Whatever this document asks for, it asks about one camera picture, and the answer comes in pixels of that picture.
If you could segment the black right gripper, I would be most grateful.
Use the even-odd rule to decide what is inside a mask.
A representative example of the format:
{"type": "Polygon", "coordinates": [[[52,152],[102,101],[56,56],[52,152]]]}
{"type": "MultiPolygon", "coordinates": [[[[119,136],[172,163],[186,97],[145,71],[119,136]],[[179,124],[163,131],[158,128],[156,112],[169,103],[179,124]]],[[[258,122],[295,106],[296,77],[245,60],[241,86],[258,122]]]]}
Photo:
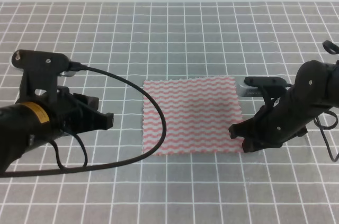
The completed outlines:
{"type": "Polygon", "coordinates": [[[307,101],[295,96],[283,96],[262,117],[232,124],[230,137],[244,138],[244,153],[254,153],[267,147],[281,147],[285,142],[307,133],[307,101]]]}

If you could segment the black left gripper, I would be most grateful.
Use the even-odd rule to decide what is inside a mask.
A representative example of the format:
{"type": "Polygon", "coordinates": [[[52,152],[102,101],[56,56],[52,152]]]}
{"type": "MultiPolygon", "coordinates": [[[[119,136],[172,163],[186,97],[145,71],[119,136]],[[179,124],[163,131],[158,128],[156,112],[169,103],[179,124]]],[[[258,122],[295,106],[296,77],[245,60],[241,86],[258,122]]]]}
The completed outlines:
{"type": "Polygon", "coordinates": [[[46,92],[50,125],[46,139],[57,139],[70,132],[78,134],[113,127],[114,114],[101,113],[99,98],[71,93],[68,87],[51,86],[46,92]]]}

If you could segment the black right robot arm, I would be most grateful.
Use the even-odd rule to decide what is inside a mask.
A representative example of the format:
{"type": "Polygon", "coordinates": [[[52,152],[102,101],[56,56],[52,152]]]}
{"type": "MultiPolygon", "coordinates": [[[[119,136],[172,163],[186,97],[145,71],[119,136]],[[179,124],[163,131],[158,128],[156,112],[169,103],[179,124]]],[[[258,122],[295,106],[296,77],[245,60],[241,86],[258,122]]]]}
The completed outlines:
{"type": "Polygon", "coordinates": [[[294,84],[281,77],[245,77],[246,96],[257,89],[265,104],[250,119],[229,128],[231,138],[242,137],[242,148],[253,153],[280,148],[306,134],[306,124],[338,107],[338,65],[312,60],[298,70],[294,84]]]}

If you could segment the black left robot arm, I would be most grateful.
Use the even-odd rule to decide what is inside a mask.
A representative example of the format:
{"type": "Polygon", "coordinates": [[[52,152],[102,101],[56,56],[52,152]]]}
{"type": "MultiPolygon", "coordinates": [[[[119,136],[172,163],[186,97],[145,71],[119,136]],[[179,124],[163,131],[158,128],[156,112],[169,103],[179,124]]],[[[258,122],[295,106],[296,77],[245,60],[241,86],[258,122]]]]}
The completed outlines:
{"type": "Polygon", "coordinates": [[[28,151],[65,136],[107,130],[113,113],[99,112],[99,99],[59,87],[56,101],[48,94],[34,95],[24,102],[1,108],[1,173],[28,151]]]}

